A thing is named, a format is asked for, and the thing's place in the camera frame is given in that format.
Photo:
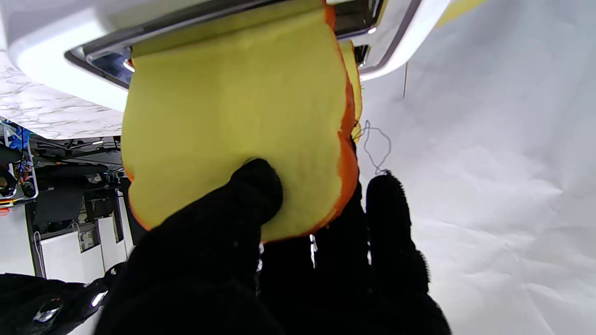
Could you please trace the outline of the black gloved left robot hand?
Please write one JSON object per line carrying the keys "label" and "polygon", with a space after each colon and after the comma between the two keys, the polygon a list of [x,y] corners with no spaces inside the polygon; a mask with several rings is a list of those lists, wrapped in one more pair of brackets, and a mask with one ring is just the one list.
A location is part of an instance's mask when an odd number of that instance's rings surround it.
{"label": "black gloved left robot hand", "polygon": [[429,295],[404,189],[374,177],[315,235],[269,242],[282,204],[262,159],[149,231],[118,275],[96,335],[449,335]]}

